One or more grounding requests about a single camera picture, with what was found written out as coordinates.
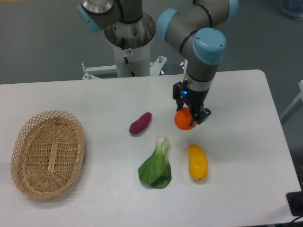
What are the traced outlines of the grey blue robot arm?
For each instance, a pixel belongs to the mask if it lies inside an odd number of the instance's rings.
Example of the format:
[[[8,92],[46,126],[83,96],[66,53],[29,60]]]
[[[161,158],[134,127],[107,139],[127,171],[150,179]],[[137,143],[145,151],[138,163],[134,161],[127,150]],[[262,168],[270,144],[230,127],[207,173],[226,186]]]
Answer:
[[[103,31],[112,45],[118,77],[149,76],[150,44],[161,37],[187,61],[184,79],[173,86],[177,108],[189,107],[191,124],[211,114],[204,101],[222,62],[226,38],[216,26],[235,16],[236,0],[195,0],[184,13],[167,9],[157,21],[140,0],[84,0],[77,7],[92,32]]]

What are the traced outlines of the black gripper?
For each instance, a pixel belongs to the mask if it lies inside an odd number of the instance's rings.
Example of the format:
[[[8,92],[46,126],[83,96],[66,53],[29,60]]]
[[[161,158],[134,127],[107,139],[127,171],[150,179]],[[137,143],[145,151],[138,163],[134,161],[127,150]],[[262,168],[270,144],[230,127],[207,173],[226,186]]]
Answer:
[[[205,91],[194,91],[188,86],[188,81],[179,81],[173,85],[173,99],[176,100],[178,112],[186,104],[190,109],[192,120],[190,126],[195,124],[200,125],[211,115],[211,110],[204,107],[204,101],[209,89]]]

